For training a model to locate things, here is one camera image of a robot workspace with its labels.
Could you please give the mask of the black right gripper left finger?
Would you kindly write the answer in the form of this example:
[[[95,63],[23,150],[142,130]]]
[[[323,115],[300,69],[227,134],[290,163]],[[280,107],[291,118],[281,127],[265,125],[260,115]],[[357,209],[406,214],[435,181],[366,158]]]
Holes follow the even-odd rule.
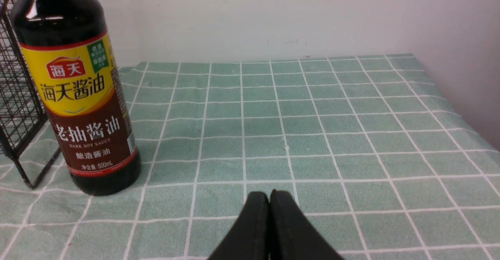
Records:
[[[267,260],[269,210],[266,194],[251,192],[235,223],[209,260]]]

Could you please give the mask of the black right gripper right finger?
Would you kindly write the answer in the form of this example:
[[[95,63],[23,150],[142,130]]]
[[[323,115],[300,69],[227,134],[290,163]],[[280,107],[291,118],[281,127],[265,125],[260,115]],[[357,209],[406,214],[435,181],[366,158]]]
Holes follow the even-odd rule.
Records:
[[[271,260],[342,260],[295,203],[288,191],[270,195]]]

